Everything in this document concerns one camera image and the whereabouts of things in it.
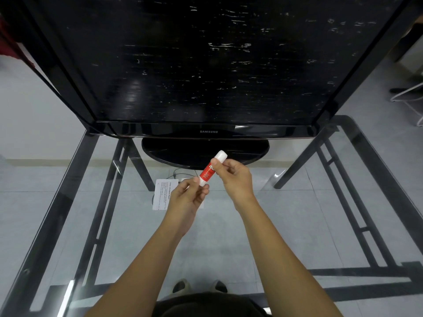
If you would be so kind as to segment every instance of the hand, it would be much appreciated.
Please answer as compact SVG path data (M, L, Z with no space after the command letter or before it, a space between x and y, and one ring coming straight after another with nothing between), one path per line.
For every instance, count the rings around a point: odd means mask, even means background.
M256 201L252 191L252 176L246 166L233 159L226 159L223 164L216 158L210 162L238 211L246 202Z
M185 179L172 192L163 224L171 227L182 238L191 228L195 214L206 195L209 185L200 187L198 177Z

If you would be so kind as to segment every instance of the glass table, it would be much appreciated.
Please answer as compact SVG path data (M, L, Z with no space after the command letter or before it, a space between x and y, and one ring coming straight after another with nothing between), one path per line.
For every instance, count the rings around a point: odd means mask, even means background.
M105 140L113 141L108 149ZM96 149L102 159L93 158ZM335 116L289 168L267 161L249 168L269 218L345 316L421 315L422 216L349 117ZM195 175L143 160L130 138L85 134L0 316L83 316L161 223L165 210L152 210L156 179ZM198 292L219 279L267 307L218 176L158 299L181 278Z

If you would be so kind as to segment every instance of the forearm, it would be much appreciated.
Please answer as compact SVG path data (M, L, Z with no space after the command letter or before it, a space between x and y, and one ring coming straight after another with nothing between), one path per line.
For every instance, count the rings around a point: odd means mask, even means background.
M342 316L254 199L241 214L273 316Z
M122 276L85 317L151 316L179 240L172 229L160 225Z

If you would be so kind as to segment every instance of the floor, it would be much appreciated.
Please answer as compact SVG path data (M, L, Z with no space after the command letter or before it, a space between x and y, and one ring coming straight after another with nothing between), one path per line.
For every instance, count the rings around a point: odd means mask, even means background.
M420 160L423 128L414 126L417 115L408 107L387 101L387 89L402 85L402 72L383 61L352 95L340 114L353 117L423 213L423 163ZM331 140L394 259L398 263L423 262L423 256L343 136L343 133L337 133ZM12 167L0 159L0 258L10 259L0 261L0 303L7 295L65 170L65 167ZM74 277L107 170L106 167L88 168L31 309L41 308L50 285L66 284ZM155 180L172 175L174 168L158 166L150 167L149 171ZM254 189L262 207L303 264L307 268L367 266L317 156L313 156L282 190L277 191L272 188L269 178L282 171L252 166ZM219 178L214 176L210 184L211 192L204 210L198 213L193 227L179 244L160 298L167 295L180 278L187 278L197 291L207 289L215 279L224 281L233 293L263 291L241 219L223 191ZM97 284L114 282L159 225L164 212L151 211L152 196L135 169L127 167ZM382 263L380 255L377 260ZM323 287L394 280L316 279ZM92 304L92 301L73 303L84 304ZM420 316L423 296L358 300L337 305L345 316Z

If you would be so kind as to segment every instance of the glue stick base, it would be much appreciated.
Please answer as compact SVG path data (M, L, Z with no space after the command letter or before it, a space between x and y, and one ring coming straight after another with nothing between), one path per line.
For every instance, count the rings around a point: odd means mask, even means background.
M200 187L204 187L204 185L207 183L207 181L201 179L198 177L198 179L200 179Z

